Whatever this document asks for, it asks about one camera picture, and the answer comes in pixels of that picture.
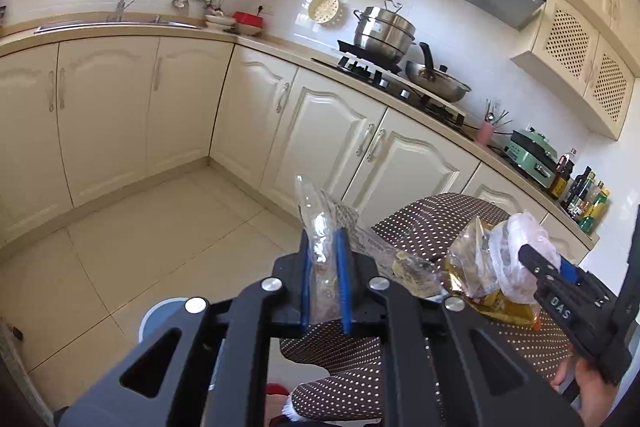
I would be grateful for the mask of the person's right hand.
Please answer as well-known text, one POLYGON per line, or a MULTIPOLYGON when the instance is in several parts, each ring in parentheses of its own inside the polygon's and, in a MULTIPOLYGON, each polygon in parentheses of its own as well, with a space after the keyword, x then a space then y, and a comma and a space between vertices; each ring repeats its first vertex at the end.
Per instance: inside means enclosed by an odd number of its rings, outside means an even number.
POLYGON ((550 383, 556 391, 560 390, 571 367, 579 388, 579 415, 586 426, 599 427, 612 409, 618 387, 607 384, 588 361, 579 355, 572 355, 560 364, 550 383))

